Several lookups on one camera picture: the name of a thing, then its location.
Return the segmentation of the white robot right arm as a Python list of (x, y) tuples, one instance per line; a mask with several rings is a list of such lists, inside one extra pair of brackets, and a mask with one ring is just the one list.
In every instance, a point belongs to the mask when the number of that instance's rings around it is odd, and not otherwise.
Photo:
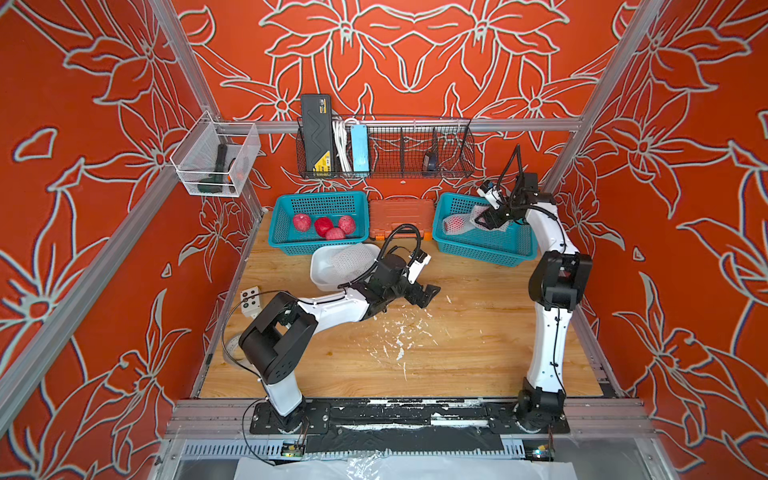
[(478, 225), (496, 230), (507, 222), (524, 223), (532, 229), (541, 253), (528, 284), (536, 313), (533, 357), (515, 407), (519, 427), (538, 433), (564, 417), (567, 330), (583, 299), (593, 261), (569, 239), (554, 197), (539, 191), (535, 174), (518, 174), (509, 195), (499, 182), (487, 180), (478, 195), (489, 203), (476, 217)]

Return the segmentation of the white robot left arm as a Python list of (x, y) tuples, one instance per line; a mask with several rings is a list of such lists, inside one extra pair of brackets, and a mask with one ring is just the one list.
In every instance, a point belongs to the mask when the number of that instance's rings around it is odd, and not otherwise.
[(239, 338), (239, 347), (255, 368), (273, 411), (288, 420), (303, 407), (294, 371), (315, 334), (369, 320), (400, 298), (426, 308), (440, 292), (436, 285), (418, 283), (430, 260), (422, 250), (408, 259), (386, 253), (338, 294), (304, 299), (277, 292)]

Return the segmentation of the teal basket with netted apples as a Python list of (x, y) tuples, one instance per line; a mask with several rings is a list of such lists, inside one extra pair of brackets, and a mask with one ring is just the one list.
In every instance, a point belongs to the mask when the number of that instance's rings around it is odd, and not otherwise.
[(443, 221), (451, 215), (469, 214), (475, 206), (489, 207), (480, 197), (445, 193), (440, 196), (433, 221), (432, 237), (441, 252), (506, 267), (534, 260), (538, 244), (529, 225), (512, 223), (505, 232), (472, 229), (458, 235), (444, 232)]

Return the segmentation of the white plastic tray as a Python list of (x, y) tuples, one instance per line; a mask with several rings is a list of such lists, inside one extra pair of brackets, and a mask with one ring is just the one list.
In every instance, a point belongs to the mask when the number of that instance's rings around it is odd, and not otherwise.
[(310, 279), (315, 286), (324, 292), (338, 291), (338, 284), (331, 277), (330, 256), (340, 249), (351, 245), (326, 246), (316, 250), (311, 258)]

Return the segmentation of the orange plastic tool case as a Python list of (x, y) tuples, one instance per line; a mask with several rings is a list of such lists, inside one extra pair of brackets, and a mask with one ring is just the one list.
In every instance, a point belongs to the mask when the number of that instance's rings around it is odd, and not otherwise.
[(401, 224), (415, 225), (423, 240), (432, 239), (435, 203), (427, 199), (393, 198), (369, 202), (369, 238), (385, 240)]

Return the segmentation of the teal empty basket left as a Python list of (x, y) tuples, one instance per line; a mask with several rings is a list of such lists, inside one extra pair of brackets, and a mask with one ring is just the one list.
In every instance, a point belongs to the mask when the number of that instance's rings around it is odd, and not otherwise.
[[(294, 227), (296, 214), (308, 215), (310, 228), (301, 232)], [(314, 222), (328, 218), (337, 225), (342, 216), (350, 216), (355, 223), (352, 233), (344, 239), (327, 240), (320, 236)], [(289, 256), (311, 255), (324, 246), (362, 243), (369, 238), (369, 203), (361, 191), (303, 193), (280, 196), (272, 212), (268, 244)]]

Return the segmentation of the light blue flat box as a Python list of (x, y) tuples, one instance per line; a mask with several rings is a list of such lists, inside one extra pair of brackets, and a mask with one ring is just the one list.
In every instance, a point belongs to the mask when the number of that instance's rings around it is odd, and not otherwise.
[(364, 124), (350, 127), (353, 171), (367, 174), (370, 172), (368, 128)]

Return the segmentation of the white button control box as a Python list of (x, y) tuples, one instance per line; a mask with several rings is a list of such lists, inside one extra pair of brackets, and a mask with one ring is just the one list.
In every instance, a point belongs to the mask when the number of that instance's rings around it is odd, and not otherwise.
[(243, 290), (240, 293), (240, 309), (243, 315), (255, 319), (262, 311), (261, 291), (258, 287)]

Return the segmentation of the clear tape roll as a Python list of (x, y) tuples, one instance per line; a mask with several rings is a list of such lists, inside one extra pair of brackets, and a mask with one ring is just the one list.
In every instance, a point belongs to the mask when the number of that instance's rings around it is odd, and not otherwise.
[(253, 370), (250, 369), (248, 366), (243, 365), (237, 359), (235, 359), (226, 349), (223, 350), (222, 355), (223, 355), (224, 361), (226, 363), (228, 363), (229, 365), (236, 366), (236, 367), (238, 367), (238, 368), (240, 368), (242, 370), (245, 370), (247, 372), (250, 372), (250, 373), (253, 372)]

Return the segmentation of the black box with yellow label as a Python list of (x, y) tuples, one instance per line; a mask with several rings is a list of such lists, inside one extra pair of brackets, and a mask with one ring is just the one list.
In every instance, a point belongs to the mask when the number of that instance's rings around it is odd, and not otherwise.
[(306, 172), (329, 176), (335, 170), (331, 98), (328, 94), (302, 94), (300, 101)]

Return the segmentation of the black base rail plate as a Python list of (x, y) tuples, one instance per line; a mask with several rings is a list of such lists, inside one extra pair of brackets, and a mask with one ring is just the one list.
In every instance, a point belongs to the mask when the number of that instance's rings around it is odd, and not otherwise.
[(308, 454), (506, 454), (503, 436), (569, 434), (564, 414), (525, 423), (514, 398), (309, 398), (286, 417), (260, 402), (244, 417), (252, 435), (296, 434)]

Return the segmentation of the clear acrylic wall box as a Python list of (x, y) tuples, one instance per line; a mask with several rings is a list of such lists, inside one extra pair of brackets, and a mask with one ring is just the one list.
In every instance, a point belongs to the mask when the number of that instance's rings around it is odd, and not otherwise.
[[(220, 143), (227, 145), (226, 184), (221, 193), (202, 194), (198, 191), (199, 181), (212, 172)], [(171, 163), (188, 194), (237, 198), (260, 152), (261, 138), (255, 124), (215, 120), (204, 111), (171, 155)]]

